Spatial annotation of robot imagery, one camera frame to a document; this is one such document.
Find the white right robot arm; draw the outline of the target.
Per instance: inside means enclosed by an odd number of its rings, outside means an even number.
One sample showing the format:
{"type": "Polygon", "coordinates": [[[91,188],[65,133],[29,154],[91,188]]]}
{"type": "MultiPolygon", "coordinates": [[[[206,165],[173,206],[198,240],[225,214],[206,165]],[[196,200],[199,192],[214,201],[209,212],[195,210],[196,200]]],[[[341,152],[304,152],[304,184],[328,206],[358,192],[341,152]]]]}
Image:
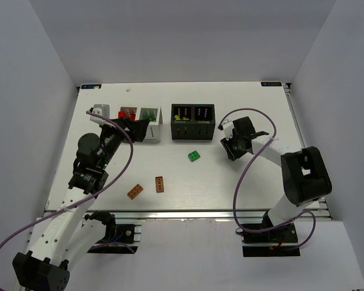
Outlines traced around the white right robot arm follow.
{"type": "Polygon", "coordinates": [[[234,121],[224,118],[218,129],[224,132],[220,142],[231,161],[246,154],[252,155],[234,191],[232,211],[236,223],[239,223],[236,210],[238,192],[255,160],[262,157],[281,168],[284,194],[263,216],[260,230],[243,227],[244,231],[263,233],[284,227],[305,213],[307,206],[332,192],[332,182],[318,148],[281,144],[276,138],[276,126],[273,126],[273,134],[258,132],[249,117],[234,121]]]}

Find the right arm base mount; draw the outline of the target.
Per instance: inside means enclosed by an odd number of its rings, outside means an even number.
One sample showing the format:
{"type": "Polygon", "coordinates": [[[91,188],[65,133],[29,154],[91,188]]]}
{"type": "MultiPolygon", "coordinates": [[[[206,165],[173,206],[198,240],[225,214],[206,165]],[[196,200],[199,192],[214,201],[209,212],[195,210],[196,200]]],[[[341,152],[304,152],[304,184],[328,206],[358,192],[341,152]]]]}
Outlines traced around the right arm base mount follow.
{"type": "Polygon", "coordinates": [[[246,232],[272,227],[268,212],[263,215],[260,223],[245,223],[236,229],[236,234],[242,237],[242,250],[245,258],[298,257],[300,248],[294,224],[288,224],[268,232],[246,232]]]}

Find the red arch lego brick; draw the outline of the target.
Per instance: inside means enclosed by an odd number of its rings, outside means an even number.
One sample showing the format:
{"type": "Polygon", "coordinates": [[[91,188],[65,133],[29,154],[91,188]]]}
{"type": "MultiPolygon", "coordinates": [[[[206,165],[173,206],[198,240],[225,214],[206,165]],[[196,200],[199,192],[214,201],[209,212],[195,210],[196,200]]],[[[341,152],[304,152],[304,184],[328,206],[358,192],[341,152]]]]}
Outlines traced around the red arch lego brick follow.
{"type": "Polygon", "coordinates": [[[136,119],[136,111],[127,111],[127,110],[121,110],[118,112],[119,118],[129,118],[130,120],[136,119]]]}

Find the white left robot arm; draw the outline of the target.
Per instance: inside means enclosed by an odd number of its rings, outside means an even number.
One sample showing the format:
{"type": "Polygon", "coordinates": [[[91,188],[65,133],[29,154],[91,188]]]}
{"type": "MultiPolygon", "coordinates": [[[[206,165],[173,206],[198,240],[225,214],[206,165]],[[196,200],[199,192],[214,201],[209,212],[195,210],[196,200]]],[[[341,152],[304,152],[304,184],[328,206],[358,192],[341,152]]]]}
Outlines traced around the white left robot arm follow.
{"type": "Polygon", "coordinates": [[[94,244],[109,243],[117,234],[113,214],[86,212],[95,202],[95,194],[106,189],[106,167],[118,147],[123,141],[143,141],[150,121],[91,119],[99,124],[101,133],[86,133],[78,140],[73,175],[61,208],[27,253],[17,253],[13,259],[18,282],[26,289],[64,290],[79,259],[94,244]]]}

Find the lime rounded lego brick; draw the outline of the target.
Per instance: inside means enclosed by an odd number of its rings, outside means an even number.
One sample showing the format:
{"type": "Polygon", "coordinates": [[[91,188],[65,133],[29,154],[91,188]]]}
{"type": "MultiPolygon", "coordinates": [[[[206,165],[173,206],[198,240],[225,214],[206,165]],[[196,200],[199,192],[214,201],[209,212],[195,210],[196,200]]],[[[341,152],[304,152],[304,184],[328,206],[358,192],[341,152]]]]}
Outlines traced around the lime rounded lego brick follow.
{"type": "Polygon", "coordinates": [[[190,121],[190,119],[186,116],[175,115],[174,121],[190,121]]]}

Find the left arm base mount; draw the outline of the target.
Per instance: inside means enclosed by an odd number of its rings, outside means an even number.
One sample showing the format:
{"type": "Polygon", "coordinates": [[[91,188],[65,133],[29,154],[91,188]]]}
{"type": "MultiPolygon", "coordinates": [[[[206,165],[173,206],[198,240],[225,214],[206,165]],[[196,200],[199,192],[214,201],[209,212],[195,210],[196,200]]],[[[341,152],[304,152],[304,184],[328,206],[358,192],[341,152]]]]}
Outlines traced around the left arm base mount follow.
{"type": "Polygon", "coordinates": [[[141,239],[141,225],[117,222],[114,214],[97,211],[84,216],[83,226],[91,219],[102,223],[105,227],[105,234],[88,250],[88,253],[136,253],[141,239]]]}

